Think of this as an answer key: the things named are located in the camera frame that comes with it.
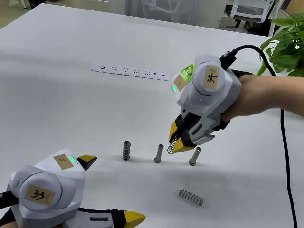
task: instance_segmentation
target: black cable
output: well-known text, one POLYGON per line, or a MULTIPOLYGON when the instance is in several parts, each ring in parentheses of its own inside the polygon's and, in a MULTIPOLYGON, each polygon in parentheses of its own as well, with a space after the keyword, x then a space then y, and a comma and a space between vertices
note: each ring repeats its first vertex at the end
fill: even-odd
MULTIPOLYGON (((264 52, 253 45, 243 45, 240 46, 234 50, 232 50, 231 52, 227 52, 226 54, 224 54, 221 58, 220 61, 222 63, 222 66, 224 66, 223 68, 225 68, 225 70, 236 60, 235 55, 238 51, 243 50, 243 49, 253 49, 255 51, 257 51, 264 64, 266 65, 267 69, 269 70, 269 72, 271 73, 272 76, 276 76, 274 70, 272 69, 272 67, 270 66, 264 52)), ((281 109, 281 132, 282 132, 282 138, 283 138, 283 145, 284 145, 284 152, 285 152, 285 162, 286 162, 286 185, 287 185, 287 193, 288 193, 288 197, 289 197, 289 202, 290 202, 290 208, 291 208, 291 214, 293 217, 293 222, 294 222, 294 228, 298 228, 298 224, 297 224, 297 220, 296 220, 296 214, 295 214, 295 204, 294 204, 294 200, 293 200, 293 195, 291 192, 291 183, 290 183, 290 162, 289 162, 289 154, 288 154, 288 147, 287 147, 287 138, 286 138, 286 133, 285 133, 285 125, 284 125, 284 110, 281 109)))
POLYGON ((18 204, 18 198, 11 191, 0 193, 0 209, 18 204))
POLYGON ((235 55, 238 51, 246 49, 246 48, 253 49, 253 50, 257 51, 260 54, 260 56, 261 56, 264 64, 266 65, 266 67, 269 70, 269 72, 271 73, 271 75, 272 76, 276 76, 276 74, 275 74, 274 70, 272 69, 272 67, 270 66, 270 64, 269 64, 269 62, 267 60, 267 57, 265 56, 264 52, 261 49, 259 49, 258 47, 256 47, 256 46, 253 46, 253 45, 243 45, 243 46, 240 46, 240 47, 232 50, 231 54, 235 55))
POLYGON ((294 200, 293 200, 293 195, 291 193, 290 163, 289 163, 287 139, 286 139, 286 133, 285 133, 285 126, 284 126, 284 110, 283 109, 281 109, 281 131, 282 131, 283 145, 284 145, 284 151, 285 151, 285 160, 286 160, 287 193, 288 193, 289 202, 290 202, 291 214, 293 216, 294 228, 298 228, 298 223, 297 223, 296 214, 295 214, 295 204, 294 204, 294 200))

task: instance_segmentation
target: wall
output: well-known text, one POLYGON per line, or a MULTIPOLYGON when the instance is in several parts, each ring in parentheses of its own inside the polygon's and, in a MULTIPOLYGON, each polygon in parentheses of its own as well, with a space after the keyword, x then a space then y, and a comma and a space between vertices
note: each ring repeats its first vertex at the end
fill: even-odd
POLYGON ((304 13, 304 0, 291 0, 286 13, 295 14, 295 13, 304 13))

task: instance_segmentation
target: metal screw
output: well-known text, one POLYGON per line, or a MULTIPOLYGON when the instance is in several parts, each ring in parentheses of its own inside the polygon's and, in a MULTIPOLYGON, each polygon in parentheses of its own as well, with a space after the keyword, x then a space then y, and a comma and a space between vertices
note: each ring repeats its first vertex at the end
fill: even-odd
POLYGON ((163 145, 159 144, 156 157, 154 158, 155 163, 161 163, 162 150, 163 150, 163 145))
POLYGON ((201 152, 201 148, 197 147, 192 158, 189 160, 189 165, 195 165, 195 161, 197 160, 200 152, 201 152))
POLYGON ((129 141, 124 141, 123 144, 123 159, 124 160, 129 160, 130 158, 130 147, 131 147, 131 143, 129 141))

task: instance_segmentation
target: power cord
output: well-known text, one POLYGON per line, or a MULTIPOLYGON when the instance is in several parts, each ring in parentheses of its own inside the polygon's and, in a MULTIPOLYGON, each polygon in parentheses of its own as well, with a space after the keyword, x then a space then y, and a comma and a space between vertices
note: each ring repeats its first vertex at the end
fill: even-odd
MULTIPOLYGON (((267 69, 269 70, 269 72, 271 73, 272 76, 276 77, 276 74, 274 72, 274 70, 272 69, 272 67, 270 66, 265 54, 263 53, 263 51, 253 45, 243 45, 240 46, 234 50, 232 50, 231 52, 226 52, 224 55, 222 55, 222 57, 220 58, 220 61, 222 63, 222 68, 224 70, 227 70, 228 67, 231 66, 231 64, 237 59, 235 57, 235 55, 237 54, 238 51, 243 50, 243 49, 253 49, 255 51, 257 51, 264 64, 266 65, 267 69)), ((289 163, 289 154, 288 154, 288 147, 287 147, 287 139, 286 139, 286 133, 285 133, 285 126, 284 126, 284 110, 281 109, 281 132, 282 132, 282 138, 283 138, 283 145, 284 145, 284 152, 285 152, 285 162, 286 162, 286 185, 287 185, 287 193, 288 193, 288 197, 289 197, 289 202, 290 202, 290 208, 291 208, 291 214, 293 217, 293 222, 294 222, 294 228, 298 228, 298 224, 297 224, 297 220, 296 220, 296 214, 295 214, 295 205, 294 205, 294 200, 293 200, 293 196, 291 193, 291 184, 290 184, 290 163, 289 163)))

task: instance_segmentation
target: coil spring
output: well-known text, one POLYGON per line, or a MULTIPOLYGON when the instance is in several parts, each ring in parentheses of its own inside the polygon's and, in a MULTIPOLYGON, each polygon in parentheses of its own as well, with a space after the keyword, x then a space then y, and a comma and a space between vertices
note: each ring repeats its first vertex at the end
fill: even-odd
POLYGON ((179 197, 187 200, 188 202, 193 203, 195 206, 200 207, 204 203, 204 199, 198 195, 195 195, 192 192, 189 192, 185 189, 180 189, 179 197))
POLYGON ((131 143, 129 141, 125 141, 123 144, 123 159, 129 160, 130 158, 130 147, 131 143))
POLYGON ((175 143, 178 141, 178 139, 179 139, 179 136, 178 135, 176 135, 175 136, 175 138, 173 139, 173 141, 170 143, 170 145, 168 146, 168 149, 167 149, 167 153, 168 154, 173 154, 173 148, 174 148, 174 146, 175 146, 175 143))

